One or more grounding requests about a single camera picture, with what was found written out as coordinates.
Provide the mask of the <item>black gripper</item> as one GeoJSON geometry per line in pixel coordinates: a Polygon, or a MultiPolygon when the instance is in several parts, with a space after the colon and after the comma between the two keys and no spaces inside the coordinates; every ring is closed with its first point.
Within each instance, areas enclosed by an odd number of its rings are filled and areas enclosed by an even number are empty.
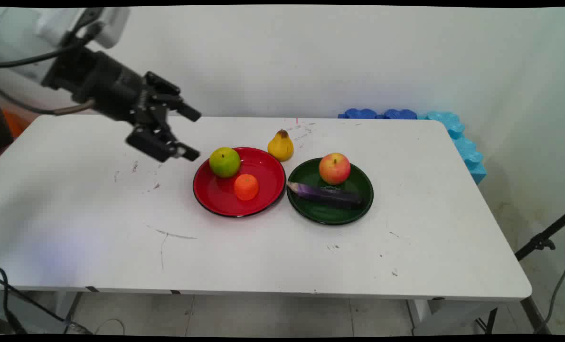
{"type": "Polygon", "coordinates": [[[140,76],[103,52],[83,51],[77,57],[76,101],[93,100],[93,110],[131,124],[128,145],[158,162],[200,157],[198,150],[178,140],[168,123],[170,110],[194,123],[202,117],[183,100],[178,86],[151,71],[140,76]],[[165,107],[137,107],[146,86],[148,101],[165,107]]]}

